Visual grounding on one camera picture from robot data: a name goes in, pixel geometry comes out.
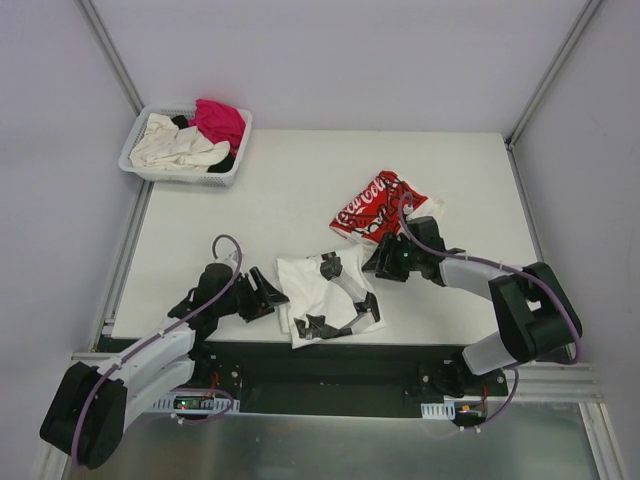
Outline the plain white t-shirt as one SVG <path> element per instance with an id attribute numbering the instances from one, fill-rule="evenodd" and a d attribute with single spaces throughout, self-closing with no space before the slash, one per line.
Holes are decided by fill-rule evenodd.
<path id="1" fill-rule="evenodd" d="M 364 275 L 366 250 L 355 245 L 306 258 L 276 260 L 280 308 L 291 347 L 301 349 L 338 338 L 355 339 L 387 326 L 380 301 Z"/>

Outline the Coca-Cola print t-shirt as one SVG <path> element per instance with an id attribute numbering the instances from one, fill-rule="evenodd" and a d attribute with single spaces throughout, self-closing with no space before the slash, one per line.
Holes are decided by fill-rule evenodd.
<path id="1" fill-rule="evenodd" d="M 329 228 L 372 252 L 386 233 L 397 234 L 401 230 L 399 204 L 406 192 L 411 194 L 414 208 L 407 215 L 409 219 L 442 216 L 442 200 L 420 193 L 398 173 L 382 170 L 334 216 Z"/>

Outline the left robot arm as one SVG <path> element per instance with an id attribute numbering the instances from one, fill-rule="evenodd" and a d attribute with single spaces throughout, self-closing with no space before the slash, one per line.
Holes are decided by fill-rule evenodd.
<path id="1" fill-rule="evenodd" d="M 70 366 L 39 430 L 47 444 L 88 469 L 103 465 L 126 429 L 152 403 L 186 385 L 204 387 L 211 377 L 203 345 L 221 318 L 251 322 L 288 303 L 256 267 L 246 273 L 211 263 L 186 297 L 151 334 L 90 366 Z"/>

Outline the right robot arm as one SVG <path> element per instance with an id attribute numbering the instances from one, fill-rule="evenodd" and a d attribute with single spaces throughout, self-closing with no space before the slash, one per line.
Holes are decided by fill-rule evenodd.
<path id="1" fill-rule="evenodd" d="M 581 322 L 551 267 L 536 262 L 513 267 L 448 249 L 432 217 L 402 223 L 386 233 L 363 270 L 405 282 L 412 272 L 441 287 L 472 293 L 491 302 L 497 331 L 464 347 L 450 369 L 452 387 L 473 394 L 486 374 L 526 364 L 583 335 Z"/>

